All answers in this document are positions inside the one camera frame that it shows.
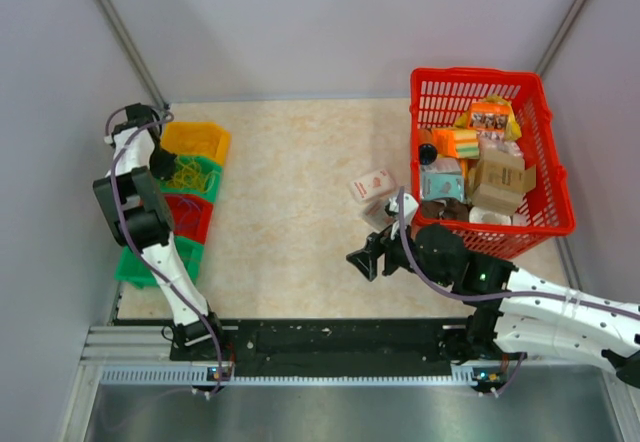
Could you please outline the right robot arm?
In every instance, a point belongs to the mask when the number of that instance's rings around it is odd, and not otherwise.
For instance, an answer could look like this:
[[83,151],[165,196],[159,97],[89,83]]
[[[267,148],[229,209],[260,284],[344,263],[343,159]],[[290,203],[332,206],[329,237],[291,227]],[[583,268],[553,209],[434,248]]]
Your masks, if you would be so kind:
[[639,385],[639,307],[557,285],[511,261],[465,246],[441,224],[410,227],[415,199],[401,192],[385,211],[393,222],[346,260],[367,280],[404,269],[436,293],[473,307],[439,347],[452,362],[528,356],[599,368]]

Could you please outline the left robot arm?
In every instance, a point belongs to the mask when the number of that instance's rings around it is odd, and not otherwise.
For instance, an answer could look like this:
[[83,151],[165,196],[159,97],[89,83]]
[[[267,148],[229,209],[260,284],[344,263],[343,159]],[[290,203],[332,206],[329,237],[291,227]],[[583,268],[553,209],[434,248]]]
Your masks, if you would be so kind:
[[161,129],[172,120],[170,111],[142,103],[111,114],[105,143],[113,159],[92,189],[115,241],[150,271],[166,298],[176,346],[212,359],[226,349],[227,336],[179,256],[174,219],[158,184],[176,170],[176,155],[161,147]]

